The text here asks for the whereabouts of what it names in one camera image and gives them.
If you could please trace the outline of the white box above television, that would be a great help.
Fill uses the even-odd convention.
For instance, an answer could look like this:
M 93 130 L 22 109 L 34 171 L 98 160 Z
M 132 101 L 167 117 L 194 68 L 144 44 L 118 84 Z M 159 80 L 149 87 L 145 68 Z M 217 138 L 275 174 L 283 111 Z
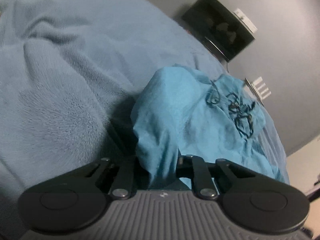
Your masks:
M 250 30 L 251 33 L 255 34 L 257 32 L 257 27 L 253 24 L 253 22 L 240 10 L 237 8 L 233 11 L 235 16 Z

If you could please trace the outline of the turquoise garment with black drawstring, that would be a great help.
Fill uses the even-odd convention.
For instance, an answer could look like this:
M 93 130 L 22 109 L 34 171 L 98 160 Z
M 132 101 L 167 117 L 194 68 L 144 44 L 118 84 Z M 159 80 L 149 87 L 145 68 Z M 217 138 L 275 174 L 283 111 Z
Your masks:
M 155 72 L 131 112 L 136 155 L 148 173 L 148 188 L 173 183 L 183 155 L 209 163 L 227 159 L 289 182 L 273 120 L 243 86 L 230 75 L 211 80 L 201 71 L 182 66 Z

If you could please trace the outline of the light blue fleece blanket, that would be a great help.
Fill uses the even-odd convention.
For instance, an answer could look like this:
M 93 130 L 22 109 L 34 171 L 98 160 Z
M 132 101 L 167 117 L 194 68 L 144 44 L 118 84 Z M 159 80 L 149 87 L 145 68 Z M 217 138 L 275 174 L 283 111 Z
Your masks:
M 132 153 L 135 100 L 175 64 L 224 72 L 146 0 L 1 0 L 1 236 L 25 233 L 26 188 Z

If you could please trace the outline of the white wifi router with antennas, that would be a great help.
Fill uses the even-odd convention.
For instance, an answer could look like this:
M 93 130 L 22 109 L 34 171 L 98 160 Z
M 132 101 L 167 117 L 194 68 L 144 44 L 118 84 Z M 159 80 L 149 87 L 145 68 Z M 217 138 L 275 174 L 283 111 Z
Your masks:
M 261 105 L 264 105 L 264 100 L 272 94 L 262 77 L 258 77 L 254 81 L 249 81 L 245 78 L 244 90 L 252 99 L 257 100 Z

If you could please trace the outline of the black flat screen television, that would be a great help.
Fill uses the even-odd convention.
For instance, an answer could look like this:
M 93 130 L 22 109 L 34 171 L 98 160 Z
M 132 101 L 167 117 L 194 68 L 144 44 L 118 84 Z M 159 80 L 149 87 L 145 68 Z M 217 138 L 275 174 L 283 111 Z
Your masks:
M 218 0 L 197 0 L 181 19 L 220 61 L 232 61 L 254 41 L 252 32 Z

